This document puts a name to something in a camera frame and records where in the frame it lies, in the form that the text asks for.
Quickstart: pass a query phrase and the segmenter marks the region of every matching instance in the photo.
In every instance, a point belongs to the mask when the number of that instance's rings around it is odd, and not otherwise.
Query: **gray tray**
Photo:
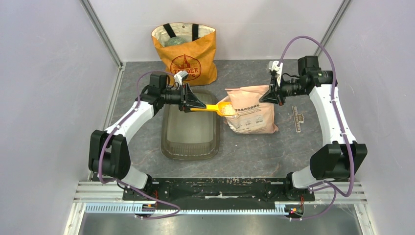
[[[193,91],[205,104],[218,99],[206,90]],[[165,105],[161,128],[161,152],[168,158],[203,160],[219,151],[221,121],[214,112],[184,113],[177,105]]]

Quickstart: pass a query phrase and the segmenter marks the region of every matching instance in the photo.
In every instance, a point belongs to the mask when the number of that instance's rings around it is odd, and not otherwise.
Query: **robotic arm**
[[[135,133],[150,120],[164,104],[177,104],[180,111],[190,112],[190,108],[206,108],[192,92],[188,84],[182,85],[182,81],[187,78],[186,71],[180,71],[174,75],[175,81],[179,84],[177,90],[172,90],[167,86],[167,75],[150,75],[150,83],[144,88],[138,98],[133,103],[130,110],[121,117],[114,125],[105,131],[95,130],[91,135],[90,154],[88,167],[91,171],[98,172],[99,156],[103,148],[105,139],[117,128],[111,137],[104,153],[102,163],[102,173],[104,175],[122,180],[138,189],[145,189],[151,182],[151,177],[139,170],[131,167],[128,143]]]
[[[290,185],[292,188],[307,188],[324,179],[330,181],[348,178],[350,163],[346,143],[342,137],[344,133],[341,132],[331,103],[333,100],[336,101],[345,134],[350,141],[355,172],[367,155],[366,145],[357,143],[346,123],[339,101],[337,83],[334,90],[335,95],[331,97],[333,72],[321,70],[317,56],[300,58],[298,65],[300,78],[287,82],[281,79],[282,63],[278,65],[278,61],[271,61],[269,64],[270,88],[259,100],[282,106],[286,97],[308,95],[316,108],[323,133],[323,147],[311,157],[309,166],[288,174]]]

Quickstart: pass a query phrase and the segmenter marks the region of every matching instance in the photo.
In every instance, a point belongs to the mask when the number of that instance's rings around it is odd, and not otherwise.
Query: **scoop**
[[[222,109],[227,105],[231,105],[231,103],[223,101],[223,102],[219,102],[217,104],[207,104],[205,109],[190,108],[190,110],[191,111],[216,112],[219,116],[222,116],[222,117],[237,115],[236,111],[235,111],[235,113],[232,113],[232,114],[222,113]]]

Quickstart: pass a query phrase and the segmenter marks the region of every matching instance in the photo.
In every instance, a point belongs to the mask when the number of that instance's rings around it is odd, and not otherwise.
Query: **tray lip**
[[[217,103],[219,102],[218,98],[210,91],[205,89],[193,89],[193,93],[195,94],[208,94],[212,96],[213,102]],[[215,115],[215,119],[213,120],[213,125],[216,126],[215,131],[213,132],[213,140],[210,142],[206,142],[209,144],[214,144],[214,148],[207,154],[201,155],[201,156],[193,156],[192,159],[186,159],[181,157],[181,155],[173,155],[171,154],[166,148],[163,147],[163,143],[168,143],[171,141],[167,140],[167,124],[168,124],[168,115],[170,112],[170,105],[164,106],[164,112],[163,112],[163,121],[162,121],[162,127],[161,127],[161,141],[160,141],[160,149],[161,153],[165,155],[168,158],[171,159],[177,159],[177,160],[186,160],[186,161],[193,161],[193,160],[204,160],[209,159],[215,156],[219,152],[219,144],[220,144],[220,138],[221,138],[221,121],[220,116]],[[192,145],[199,144],[199,143],[184,143],[185,145],[188,145],[191,147]]]

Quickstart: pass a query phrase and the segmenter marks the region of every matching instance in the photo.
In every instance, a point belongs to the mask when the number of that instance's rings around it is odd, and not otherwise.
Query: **marble pattern surface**
[[[201,88],[209,89],[220,100],[225,88],[269,84],[267,60],[215,61],[217,80]],[[162,62],[129,62],[126,65],[117,97],[114,123],[131,107],[137,97],[137,79],[145,72],[163,70]],[[284,61],[283,72],[298,74],[297,61]],[[139,89],[148,84],[148,76]],[[304,114],[304,124],[297,133],[292,106]],[[274,134],[241,135],[222,125],[220,149],[216,156],[202,161],[179,161],[165,157],[160,150],[160,110],[131,139],[129,144],[133,166],[152,177],[285,177],[309,164],[310,157],[322,146],[322,133],[313,103],[308,96],[289,97],[284,106],[275,105]]]

